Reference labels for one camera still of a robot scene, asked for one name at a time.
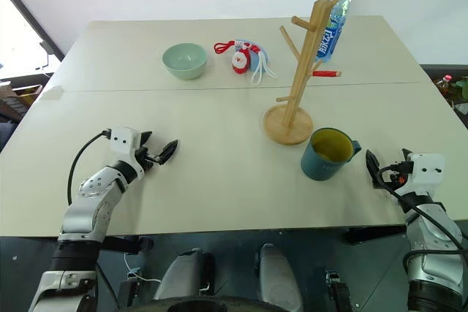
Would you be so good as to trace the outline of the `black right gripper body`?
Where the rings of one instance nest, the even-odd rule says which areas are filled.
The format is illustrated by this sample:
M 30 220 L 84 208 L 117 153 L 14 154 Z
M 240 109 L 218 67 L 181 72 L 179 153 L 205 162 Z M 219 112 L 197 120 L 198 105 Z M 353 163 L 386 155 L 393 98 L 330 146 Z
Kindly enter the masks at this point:
M 395 191 L 401 188 L 408 181 L 414 167 L 413 161 L 401 161 L 380 170 L 380 180 L 382 187 Z

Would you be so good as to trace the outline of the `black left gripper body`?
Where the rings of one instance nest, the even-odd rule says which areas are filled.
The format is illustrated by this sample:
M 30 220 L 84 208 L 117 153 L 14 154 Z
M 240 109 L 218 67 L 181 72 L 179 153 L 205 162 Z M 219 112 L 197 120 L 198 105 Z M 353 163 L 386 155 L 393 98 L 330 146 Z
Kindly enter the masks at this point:
M 162 152 L 159 154 L 151 154 L 147 147 L 141 146 L 135 151 L 135 158 L 138 164 L 143 168 L 143 171 L 148 172 L 155 164 L 160 164 Z

